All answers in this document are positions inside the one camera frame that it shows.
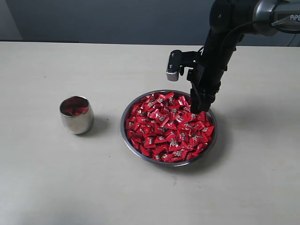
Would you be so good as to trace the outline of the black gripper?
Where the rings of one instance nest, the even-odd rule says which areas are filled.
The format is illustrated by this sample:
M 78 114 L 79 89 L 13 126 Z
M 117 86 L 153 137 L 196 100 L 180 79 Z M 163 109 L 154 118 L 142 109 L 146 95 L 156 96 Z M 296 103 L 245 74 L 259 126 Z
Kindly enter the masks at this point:
M 237 44 L 243 39 L 239 31 L 215 33 L 209 31 L 203 52 L 196 55 L 196 68 L 187 76 L 192 84 L 190 89 L 190 111 L 194 114 L 208 112 L 215 101 L 221 78 L 236 51 Z

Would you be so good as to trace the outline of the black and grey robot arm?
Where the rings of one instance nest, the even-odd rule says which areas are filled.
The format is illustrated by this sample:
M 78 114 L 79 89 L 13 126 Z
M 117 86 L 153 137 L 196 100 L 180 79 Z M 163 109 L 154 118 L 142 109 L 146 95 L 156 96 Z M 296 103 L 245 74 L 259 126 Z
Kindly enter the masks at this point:
M 210 30 L 195 54 L 191 82 L 191 112 L 207 112 L 237 44 L 245 35 L 271 37 L 300 32 L 300 2 L 290 0 L 216 0 L 210 10 Z

